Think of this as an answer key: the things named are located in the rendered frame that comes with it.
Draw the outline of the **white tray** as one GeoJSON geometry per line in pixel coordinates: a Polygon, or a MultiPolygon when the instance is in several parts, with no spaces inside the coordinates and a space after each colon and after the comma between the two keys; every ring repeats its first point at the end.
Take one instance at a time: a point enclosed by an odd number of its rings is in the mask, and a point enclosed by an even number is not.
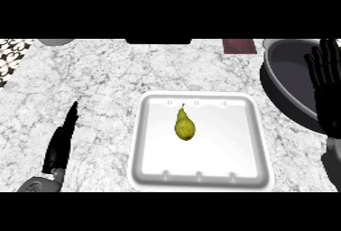
{"type": "Polygon", "coordinates": [[[144,93],[128,174],[144,191],[271,191],[275,177],[253,97],[240,92],[144,93]],[[181,108],[197,127],[190,141],[175,132],[181,108]]]}

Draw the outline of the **grey round object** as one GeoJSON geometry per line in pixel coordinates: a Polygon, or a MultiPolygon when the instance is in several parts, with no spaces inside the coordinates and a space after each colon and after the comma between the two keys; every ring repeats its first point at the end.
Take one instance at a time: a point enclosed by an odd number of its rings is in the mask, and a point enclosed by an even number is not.
{"type": "Polygon", "coordinates": [[[46,46],[63,46],[70,43],[73,39],[41,39],[39,40],[46,46]]]}

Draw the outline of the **green pear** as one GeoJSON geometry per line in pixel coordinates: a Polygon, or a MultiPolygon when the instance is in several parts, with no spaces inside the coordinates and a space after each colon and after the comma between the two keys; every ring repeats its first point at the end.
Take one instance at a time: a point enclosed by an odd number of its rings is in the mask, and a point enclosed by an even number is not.
{"type": "Polygon", "coordinates": [[[175,132],[182,140],[190,141],[196,136],[196,131],[197,131],[196,123],[188,117],[185,109],[181,108],[178,112],[175,132]]]}

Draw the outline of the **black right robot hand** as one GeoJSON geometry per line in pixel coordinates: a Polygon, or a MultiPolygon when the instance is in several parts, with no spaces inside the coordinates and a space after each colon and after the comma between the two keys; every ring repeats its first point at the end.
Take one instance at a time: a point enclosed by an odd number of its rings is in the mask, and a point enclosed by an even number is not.
{"type": "Polygon", "coordinates": [[[321,128],[330,137],[341,139],[341,48],[336,39],[321,39],[305,59],[321,128]]]}

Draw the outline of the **dark red rectangular object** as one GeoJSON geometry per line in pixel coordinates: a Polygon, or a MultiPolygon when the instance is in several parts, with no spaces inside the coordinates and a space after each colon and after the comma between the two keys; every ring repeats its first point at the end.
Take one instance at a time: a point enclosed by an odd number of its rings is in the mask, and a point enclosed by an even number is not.
{"type": "Polygon", "coordinates": [[[256,54],[253,39],[224,39],[225,54],[256,54]]]}

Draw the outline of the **grey pot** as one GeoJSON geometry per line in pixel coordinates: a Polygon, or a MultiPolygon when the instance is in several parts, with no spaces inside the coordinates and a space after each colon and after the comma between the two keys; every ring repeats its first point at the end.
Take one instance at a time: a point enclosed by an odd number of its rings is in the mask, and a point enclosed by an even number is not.
{"type": "Polygon", "coordinates": [[[317,111],[315,88],[305,55],[321,42],[308,39],[265,39],[262,85],[280,111],[308,129],[327,134],[317,111]]]}

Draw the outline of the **black white patterned cloth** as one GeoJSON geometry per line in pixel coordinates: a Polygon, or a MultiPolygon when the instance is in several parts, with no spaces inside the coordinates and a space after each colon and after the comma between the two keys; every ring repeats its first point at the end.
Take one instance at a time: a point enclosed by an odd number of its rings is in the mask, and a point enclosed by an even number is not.
{"type": "Polygon", "coordinates": [[[35,39],[0,39],[0,88],[7,85],[35,39]]]}

